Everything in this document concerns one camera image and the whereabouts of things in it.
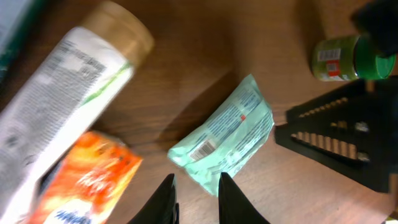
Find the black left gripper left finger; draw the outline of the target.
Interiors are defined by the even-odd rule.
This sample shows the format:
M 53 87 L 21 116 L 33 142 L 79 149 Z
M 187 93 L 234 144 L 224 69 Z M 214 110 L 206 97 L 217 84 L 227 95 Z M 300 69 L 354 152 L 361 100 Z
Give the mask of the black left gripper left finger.
M 169 174 L 128 224 L 179 224 L 175 174 Z

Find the green wipes package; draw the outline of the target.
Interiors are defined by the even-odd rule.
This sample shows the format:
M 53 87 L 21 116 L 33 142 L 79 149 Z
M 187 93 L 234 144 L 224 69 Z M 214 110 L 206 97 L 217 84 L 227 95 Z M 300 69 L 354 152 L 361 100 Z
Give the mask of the green wipes package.
M 44 0 L 1 0 L 1 82 L 45 3 Z

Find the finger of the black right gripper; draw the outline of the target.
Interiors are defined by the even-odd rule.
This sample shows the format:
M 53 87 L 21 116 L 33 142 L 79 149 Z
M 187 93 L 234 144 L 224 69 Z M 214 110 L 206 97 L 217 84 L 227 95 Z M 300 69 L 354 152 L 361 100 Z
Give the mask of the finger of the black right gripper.
M 275 142 L 376 191 L 397 173 L 397 78 L 356 80 L 286 112 Z

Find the teal tissue pack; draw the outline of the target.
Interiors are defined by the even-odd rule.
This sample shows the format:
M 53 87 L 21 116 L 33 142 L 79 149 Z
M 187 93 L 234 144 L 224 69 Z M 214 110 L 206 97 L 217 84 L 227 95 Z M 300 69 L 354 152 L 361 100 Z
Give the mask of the teal tissue pack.
M 265 144 L 273 125 L 271 107 L 248 75 L 201 126 L 169 149 L 167 157 L 218 196 L 221 173 L 234 177 Z

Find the white tube gold cap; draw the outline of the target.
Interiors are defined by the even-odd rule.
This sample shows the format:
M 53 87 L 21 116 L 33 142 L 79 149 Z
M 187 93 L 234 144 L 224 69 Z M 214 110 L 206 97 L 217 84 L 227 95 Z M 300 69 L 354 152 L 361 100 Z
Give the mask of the white tube gold cap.
M 1 111 L 1 222 L 28 217 L 40 178 L 134 76 L 154 38 L 130 11 L 99 4 Z

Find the green lid jar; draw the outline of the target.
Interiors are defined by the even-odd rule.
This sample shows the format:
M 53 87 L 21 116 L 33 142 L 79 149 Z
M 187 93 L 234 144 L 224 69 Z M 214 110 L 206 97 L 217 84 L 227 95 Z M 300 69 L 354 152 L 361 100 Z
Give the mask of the green lid jar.
M 377 54 L 370 40 L 350 35 L 319 42 L 312 53 L 313 76 L 323 82 L 383 80 L 392 73 L 396 56 Z

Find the orange tissue pack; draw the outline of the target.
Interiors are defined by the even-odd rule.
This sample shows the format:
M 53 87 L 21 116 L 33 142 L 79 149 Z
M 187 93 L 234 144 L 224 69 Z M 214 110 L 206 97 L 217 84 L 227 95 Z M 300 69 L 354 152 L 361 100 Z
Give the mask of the orange tissue pack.
M 29 223 L 105 223 L 143 159 L 103 133 L 83 134 L 60 164 Z

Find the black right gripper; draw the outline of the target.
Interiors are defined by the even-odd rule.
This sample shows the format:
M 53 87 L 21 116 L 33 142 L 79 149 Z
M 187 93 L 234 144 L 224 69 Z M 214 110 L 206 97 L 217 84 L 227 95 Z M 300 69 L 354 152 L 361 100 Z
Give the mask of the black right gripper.
M 371 1 L 354 11 L 351 20 L 382 57 L 397 54 L 397 0 Z

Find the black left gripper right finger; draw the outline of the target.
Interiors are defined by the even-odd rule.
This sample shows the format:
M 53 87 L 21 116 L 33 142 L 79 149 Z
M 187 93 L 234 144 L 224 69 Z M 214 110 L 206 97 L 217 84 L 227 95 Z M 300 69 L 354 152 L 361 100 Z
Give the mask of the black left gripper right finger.
M 220 176 L 218 206 L 220 224 L 270 224 L 226 172 Z

